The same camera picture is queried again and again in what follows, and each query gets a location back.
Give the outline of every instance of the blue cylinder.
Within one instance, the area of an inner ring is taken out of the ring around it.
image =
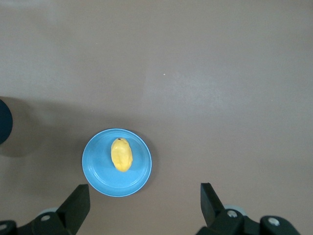
[[[8,106],[0,99],[0,144],[6,141],[13,126],[12,114]]]

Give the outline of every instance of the plate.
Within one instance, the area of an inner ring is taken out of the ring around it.
[[[117,170],[111,160],[111,145],[125,138],[132,150],[133,163],[126,172]],[[88,182],[100,193],[124,197],[140,190],[148,181],[152,160],[145,142],[125,129],[104,130],[88,142],[83,153],[83,171]]]

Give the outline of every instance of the yellow mango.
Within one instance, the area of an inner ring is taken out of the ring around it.
[[[119,171],[125,172],[131,167],[133,155],[129,143],[124,138],[117,138],[111,146],[111,158]]]

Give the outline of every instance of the blue plate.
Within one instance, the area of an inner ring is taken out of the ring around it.
[[[117,170],[111,160],[111,145],[125,138],[132,150],[133,163],[126,172]],[[83,153],[83,171],[88,182],[100,193],[124,197],[140,190],[152,168],[150,151],[136,134],[125,129],[108,129],[91,138]]]

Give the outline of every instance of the mango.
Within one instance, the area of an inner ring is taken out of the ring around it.
[[[128,171],[133,162],[133,155],[129,143],[124,138],[117,138],[111,146],[111,158],[116,169]]]

